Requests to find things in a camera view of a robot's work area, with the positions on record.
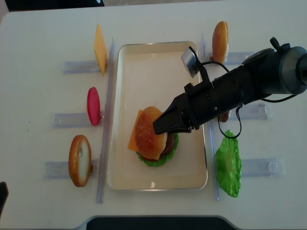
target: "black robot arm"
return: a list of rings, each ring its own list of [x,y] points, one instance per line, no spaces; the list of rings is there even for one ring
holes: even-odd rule
[[[271,49],[247,58],[241,66],[210,82],[203,63],[189,47],[181,57],[194,77],[202,82],[185,86],[168,109],[153,123],[156,134],[191,132],[200,125],[242,104],[272,94],[300,94],[307,88],[307,51],[289,44],[279,46],[275,38]]]

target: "plastic food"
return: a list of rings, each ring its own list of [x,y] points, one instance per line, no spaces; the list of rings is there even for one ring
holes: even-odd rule
[[[147,166],[153,166],[153,167],[159,167],[164,165],[166,162],[168,162],[170,159],[173,158],[174,156],[174,152],[177,149],[178,146],[178,142],[179,142],[179,137],[178,137],[178,133],[174,134],[174,146],[173,149],[170,151],[170,153],[168,153],[167,155],[164,155],[162,157],[159,158],[159,160],[157,161],[148,161],[146,159],[144,159],[141,154],[139,154],[138,152],[136,152],[138,154],[139,159],[144,162],[145,164],[147,164]]]
[[[229,137],[234,137],[230,130],[226,131],[225,134]],[[242,169],[238,140],[224,137],[215,154],[215,161],[219,186],[228,195],[238,197]]]
[[[229,115],[230,115],[230,111],[231,111],[231,110],[229,110],[229,111],[223,113],[222,115],[220,115],[220,121],[221,121],[221,122],[226,122],[226,121],[228,121]]]
[[[95,52],[101,73],[104,76],[105,71],[106,71],[107,51],[106,51],[105,40],[104,40],[104,37],[102,35],[102,31],[101,31],[99,24],[97,25],[97,29],[96,29],[94,52]]]
[[[227,22],[219,22],[212,36],[212,53],[214,61],[226,62],[228,55],[228,26]]]
[[[92,87],[87,94],[87,113],[93,126],[99,125],[100,117],[100,100],[97,89]]]
[[[136,127],[136,122],[137,120],[139,119],[140,115],[142,114],[143,110],[139,110],[138,112],[138,115],[136,117],[136,120],[135,120],[135,123],[134,123],[134,126],[133,126],[133,130],[132,130],[132,133],[131,133],[131,136],[130,136],[130,141],[129,141],[129,144],[128,144],[128,149],[129,150],[132,150],[132,151],[135,151],[135,152],[138,152],[139,149],[138,147],[136,146],[136,143],[135,143],[135,127]]]
[[[77,187],[84,187],[91,171],[91,146],[84,135],[77,135],[71,142],[69,175]]]
[[[139,153],[146,159],[158,160],[166,147],[167,133],[155,134],[153,122],[162,112],[153,106],[147,107],[136,121],[135,143]]]

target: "burger patty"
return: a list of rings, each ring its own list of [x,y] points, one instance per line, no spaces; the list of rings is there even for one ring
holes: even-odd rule
[[[230,114],[230,111],[227,111],[227,112],[223,113],[222,115],[220,115],[220,121],[221,121],[221,122],[226,122],[226,121],[228,121],[228,119],[229,119],[229,114]]]
[[[174,140],[175,140],[175,135],[174,134],[168,134],[167,135],[167,140],[166,140],[166,145],[165,145],[165,149],[161,152],[161,155],[159,157],[159,159],[161,159],[161,157],[169,154],[174,147]],[[157,161],[155,159],[147,159],[145,157],[143,157],[145,160],[147,161]]]

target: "green lettuce leaf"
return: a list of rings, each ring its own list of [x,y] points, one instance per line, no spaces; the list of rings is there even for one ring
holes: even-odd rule
[[[234,137],[230,131],[226,135]],[[224,137],[221,146],[215,154],[217,181],[219,186],[230,196],[238,197],[241,187],[242,161],[240,159],[238,140]]]
[[[178,133],[175,133],[175,134],[174,134],[174,147],[173,147],[172,151],[171,151],[169,154],[162,156],[162,157],[161,157],[159,160],[157,160],[157,161],[148,161],[148,160],[145,160],[145,159],[141,156],[141,154],[139,154],[138,152],[136,152],[136,153],[137,153],[139,159],[140,159],[142,162],[144,162],[145,164],[147,164],[147,166],[150,166],[150,167],[152,167],[152,166],[153,166],[153,167],[159,167],[159,166],[164,165],[166,162],[168,162],[170,159],[173,158],[174,152],[176,151],[177,146],[178,146],[178,142],[179,142]]]

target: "bun half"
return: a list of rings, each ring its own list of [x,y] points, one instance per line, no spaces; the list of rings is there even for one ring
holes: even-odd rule
[[[91,146],[84,135],[77,135],[72,140],[68,167],[74,185],[85,186],[91,171]]]
[[[226,22],[219,22],[212,37],[212,52],[214,61],[223,63],[228,53],[228,26]]]
[[[167,133],[156,135],[153,122],[162,114],[156,107],[147,107],[135,127],[135,142],[139,153],[146,159],[158,160],[165,149]]]

